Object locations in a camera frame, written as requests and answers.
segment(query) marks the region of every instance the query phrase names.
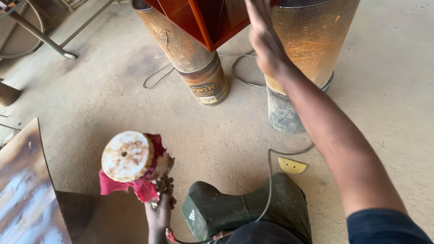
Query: wooden board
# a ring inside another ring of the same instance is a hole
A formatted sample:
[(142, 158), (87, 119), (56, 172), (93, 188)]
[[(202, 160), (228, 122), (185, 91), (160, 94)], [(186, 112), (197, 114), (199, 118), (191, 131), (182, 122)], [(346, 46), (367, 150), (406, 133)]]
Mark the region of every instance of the wooden board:
[(0, 150), (0, 243), (71, 243), (37, 118)]

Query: electric cord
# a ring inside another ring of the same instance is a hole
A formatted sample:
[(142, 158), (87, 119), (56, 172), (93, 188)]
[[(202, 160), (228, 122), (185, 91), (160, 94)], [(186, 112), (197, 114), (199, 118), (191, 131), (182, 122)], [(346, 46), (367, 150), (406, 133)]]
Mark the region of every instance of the electric cord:
[[(239, 58), (237, 58), (236, 60), (235, 60), (235, 62), (232, 64), (232, 68), (231, 68), (231, 70), (232, 70), (232, 75), (237, 79), (237, 80), (239, 80), (239, 81), (241, 81), (241, 82), (243, 82), (243, 83), (245, 83), (245, 84), (247, 84), (247, 85), (249, 85), (249, 86), (254, 86), (254, 87), (266, 87), (266, 85), (256, 85), (256, 84), (253, 84), (253, 83), (249, 83), (249, 82), (246, 82), (246, 81), (244, 81), (244, 80), (242, 80), (240, 77), (238, 77), (237, 76), (237, 74), (235, 73), (235, 66), (237, 65), (237, 63), (242, 59), (242, 58), (244, 58), (244, 57), (256, 57), (256, 55), (254, 55), (254, 54), (251, 54), (251, 53), (253, 53), (255, 50), (251, 50), (251, 51), (249, 51), (249, 52), (247, 52), (247, 53), (245, 53), (245, 54), (219, 54), (218, 56), (240, 56)], [(164, 68), (166, 68), (167, 66), (169, 66), (169, 65), (171, 65), (172, 63), (168, 63), (168, 64), (166, 64), (164, 67), (162, 67), (162, 68), (160, 68), (159, 70), (157, 70), (157, 71), (155, 71), (154, 73), (152, 73), (150, 76), (148, 76), (148, 78), (146, 78), (146, 80), (145, 80), (145, 82), (143, 82), (143, 88), (145, 89), (145, 90), (149, 90), (149, 89), (151, 89), (152, 87), (154, 87), (155, 85), (157, 85), (164, 77), (166, 77), (168, 74), (170, 74), (170, 72), (172, 72), (174, 69), (175, 69), (175, 67), (172, 67), (172, 69), (169, 71), (169, 72), (167, 72), (163, 77), (161, 77), (157, 82), (155, 82), (152, 86), (150, 86), (150, 87), (146, 87), (146, 82), (151, 78), (151, 77), (153, 77), (154, 75), (156, 75), (157, 73), (159, 73), (160, 71), (162, 71)]]

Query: wrist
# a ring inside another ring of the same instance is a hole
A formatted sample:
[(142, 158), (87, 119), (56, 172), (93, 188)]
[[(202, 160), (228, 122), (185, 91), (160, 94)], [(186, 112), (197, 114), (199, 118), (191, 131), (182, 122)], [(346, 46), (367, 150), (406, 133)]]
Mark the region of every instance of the wrist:
[(166, 235), (166, 228), (156, 226), (154, 224), (150, 224), (149, 226), (149, 234), (159, 235), (163, 234)]

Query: orange varnished wood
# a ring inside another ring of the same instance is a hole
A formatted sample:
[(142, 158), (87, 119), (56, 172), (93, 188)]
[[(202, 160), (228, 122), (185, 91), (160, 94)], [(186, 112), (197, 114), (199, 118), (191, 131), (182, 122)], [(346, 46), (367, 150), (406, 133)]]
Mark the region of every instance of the orange varnished wood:
[(250, 24), (244, 0), (144, 1), (211, 52)]

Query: stacked paint cans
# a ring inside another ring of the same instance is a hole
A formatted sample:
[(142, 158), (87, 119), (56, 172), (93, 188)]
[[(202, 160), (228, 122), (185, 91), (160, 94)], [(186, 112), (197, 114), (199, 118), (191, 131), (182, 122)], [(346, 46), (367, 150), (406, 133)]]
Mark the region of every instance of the stacked paint cans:
[(204, 49), (142, 0), (133, 0), (132, 6), (196, 100), (204, 106), (222, 103), (229, 86), (217, 52)]

